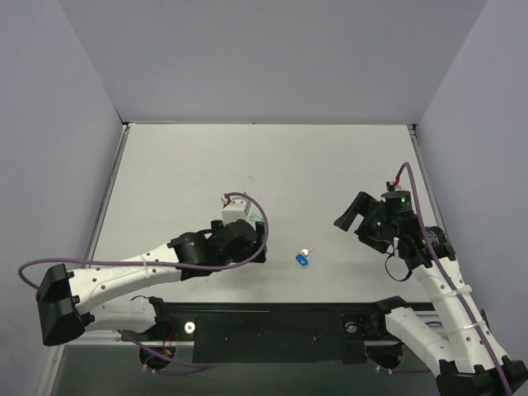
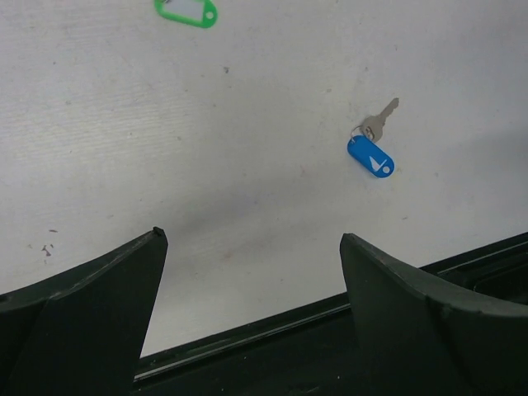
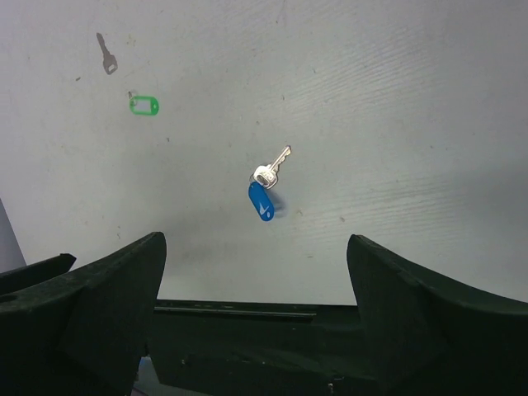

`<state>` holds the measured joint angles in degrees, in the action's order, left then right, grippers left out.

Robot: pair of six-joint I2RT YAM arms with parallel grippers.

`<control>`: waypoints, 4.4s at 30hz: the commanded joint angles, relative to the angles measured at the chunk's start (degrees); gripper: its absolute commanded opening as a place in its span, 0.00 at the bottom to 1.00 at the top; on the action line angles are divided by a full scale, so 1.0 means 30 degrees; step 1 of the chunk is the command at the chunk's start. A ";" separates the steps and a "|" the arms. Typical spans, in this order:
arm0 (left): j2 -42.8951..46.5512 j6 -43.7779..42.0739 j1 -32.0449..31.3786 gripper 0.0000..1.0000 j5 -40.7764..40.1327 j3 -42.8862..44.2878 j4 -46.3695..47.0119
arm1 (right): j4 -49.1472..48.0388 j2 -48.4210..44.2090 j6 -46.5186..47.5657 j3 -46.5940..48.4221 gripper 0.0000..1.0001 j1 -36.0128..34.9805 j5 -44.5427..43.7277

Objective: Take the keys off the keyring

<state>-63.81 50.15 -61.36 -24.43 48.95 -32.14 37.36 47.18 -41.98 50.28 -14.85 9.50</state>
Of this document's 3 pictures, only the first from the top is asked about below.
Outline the blue key tag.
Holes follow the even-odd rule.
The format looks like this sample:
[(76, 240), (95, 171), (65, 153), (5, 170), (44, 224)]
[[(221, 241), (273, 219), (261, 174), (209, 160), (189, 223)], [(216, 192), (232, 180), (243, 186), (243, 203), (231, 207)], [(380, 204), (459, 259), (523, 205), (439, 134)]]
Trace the blue key tag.
[(295, 256), (295, 260), (303, 267), (306, 267), (309, 264), (308, 258), (301, 253)]

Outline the silver key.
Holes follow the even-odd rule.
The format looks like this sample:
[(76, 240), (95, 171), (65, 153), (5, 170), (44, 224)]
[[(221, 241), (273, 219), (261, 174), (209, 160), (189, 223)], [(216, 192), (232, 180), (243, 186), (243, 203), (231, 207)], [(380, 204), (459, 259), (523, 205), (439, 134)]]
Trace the silver key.
[(313, 251), (313, 248), (304, 248), (300, 250), (300, 253), (307, 257), (311, 252)]

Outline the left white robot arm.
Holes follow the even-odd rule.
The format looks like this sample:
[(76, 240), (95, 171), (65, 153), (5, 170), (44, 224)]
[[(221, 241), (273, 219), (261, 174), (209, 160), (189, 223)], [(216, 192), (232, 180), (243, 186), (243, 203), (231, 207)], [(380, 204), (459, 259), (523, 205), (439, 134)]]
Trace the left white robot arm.
[(214, 220), (210, 229), (184, 233), (160, 247), (122, 262), (99, 262), (69, 270), (51, 266), (35, 299), (45, 346), (71, 342), (85, 332), (124, 330), (165, 337), (172, 320), (155, 297), (123, 302), (121, 297), (153, 285), (187, 281), (231, 266), (266, 260), (269, 227), (238, 219)]

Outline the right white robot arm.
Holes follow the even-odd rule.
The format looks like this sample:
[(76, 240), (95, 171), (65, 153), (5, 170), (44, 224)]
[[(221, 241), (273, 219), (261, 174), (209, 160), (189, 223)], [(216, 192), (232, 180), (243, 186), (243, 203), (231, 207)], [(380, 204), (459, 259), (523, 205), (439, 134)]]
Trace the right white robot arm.
[(513, 360), (493, 336), (460, 272), (445, 232), (427, 227), (413, 209), (409, 191), (387, 191), (375, 199), (361, 191), (334, 224), (343, 231), (356, 217), (361, 243), (403, 260), (408, 276), (425, 291), (441, 332), (425, 324), (396, 296), (378, 302), (368, 320), (377, 337), (392, 335), (436, 377), (442, 395), (513, 395), (527, 381), (523, 361)]

